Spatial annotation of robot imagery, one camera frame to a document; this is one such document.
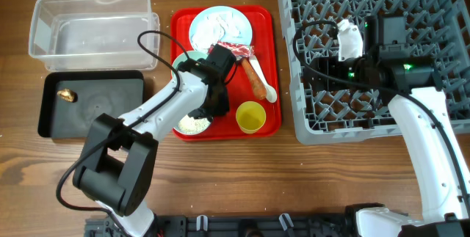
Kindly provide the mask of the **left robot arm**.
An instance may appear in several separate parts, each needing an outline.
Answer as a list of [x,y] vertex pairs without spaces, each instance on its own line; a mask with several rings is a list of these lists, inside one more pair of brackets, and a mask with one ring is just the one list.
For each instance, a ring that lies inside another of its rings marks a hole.
[[172,69],[172,80],[155,96],[118,118],[93,122],[82,154],[69,169],[73,185],[98,203],[124,236],[156,236],[154,212],[144,198],[151,185],[159,141],[189,115],[228,113],[225,86],[232,61],[188,59]]

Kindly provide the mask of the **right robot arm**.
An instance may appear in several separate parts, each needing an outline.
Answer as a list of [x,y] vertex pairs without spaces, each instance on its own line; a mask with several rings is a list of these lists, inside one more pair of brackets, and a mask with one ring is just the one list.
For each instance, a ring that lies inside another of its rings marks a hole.
[[332,72],[304,66],[326,82],[378,90],[405,140],[422,200],[421,220],[378,204],[347,209],[350,236],[468,236],[469,168],[447,115],[441,77],[426,57],[368,54]]

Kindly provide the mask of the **red snack wrapper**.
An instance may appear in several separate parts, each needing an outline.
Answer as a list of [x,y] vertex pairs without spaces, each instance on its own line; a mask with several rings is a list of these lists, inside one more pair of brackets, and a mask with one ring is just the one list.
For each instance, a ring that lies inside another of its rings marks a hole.
[[219,41],[217,44],[230,50],[237,60],[240,60],[245,57],[250,58],[255,55],[254,47],[251,45],[228,43],[223,41]]

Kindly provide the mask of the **orange carrot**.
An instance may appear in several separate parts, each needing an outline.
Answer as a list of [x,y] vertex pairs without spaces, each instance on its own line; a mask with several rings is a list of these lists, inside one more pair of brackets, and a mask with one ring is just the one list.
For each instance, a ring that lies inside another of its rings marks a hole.
[[251,89],[253,91],[254,96],[259,99],[263,100],[267,96],[267,91],[265,89],[264,84],[261,82],[261,79],[251,66],[251,64],[248,61],[247,57],[242,57],[241,59],[241,66],[243,67],[247,78],[250,82]]

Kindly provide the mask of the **light green bowl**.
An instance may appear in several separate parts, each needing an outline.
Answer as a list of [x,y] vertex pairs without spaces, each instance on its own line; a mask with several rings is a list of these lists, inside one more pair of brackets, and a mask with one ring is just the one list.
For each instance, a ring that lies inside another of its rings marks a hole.
[[[188,51],[187,53],[189,58],[192,59],[194,62],[197,62],[199,59],[206,59],[208,57],[208,54],[201,51]],[[177,70],[178,66],[186,61],[187,57],[185,53],[182,53],[173,60],[173,67]]]

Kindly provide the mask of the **white tissue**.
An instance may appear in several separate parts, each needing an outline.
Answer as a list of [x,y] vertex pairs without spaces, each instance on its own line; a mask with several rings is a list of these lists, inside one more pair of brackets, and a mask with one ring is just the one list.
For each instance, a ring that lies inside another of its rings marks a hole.
[[224,37],[240,38],[242,32],[237,22],[237,18],[229,11],[203,14],[192,23],[193,31],[189,38],[193,48],[209,48]]

